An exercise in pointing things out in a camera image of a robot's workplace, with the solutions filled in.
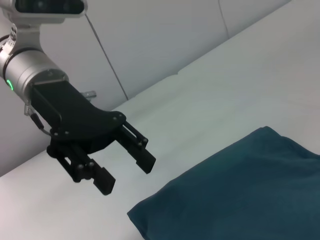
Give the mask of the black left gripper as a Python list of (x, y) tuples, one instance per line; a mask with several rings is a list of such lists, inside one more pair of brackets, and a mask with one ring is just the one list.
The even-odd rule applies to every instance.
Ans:
[(126, 121), (123, 113), (95, 107), (68, 81), (35, 83), (30, 97), (31, 105), (51, 126), (52, 138), (57, 141), (50, 143), (46, 152), (75, 183), (93, 180), (103, 195), (112, 192), (116, 179), (88, 154), (103, 150), (114, 140), (146, 174), (152, 171), (156, 158), (146, 150), (149, 140)]

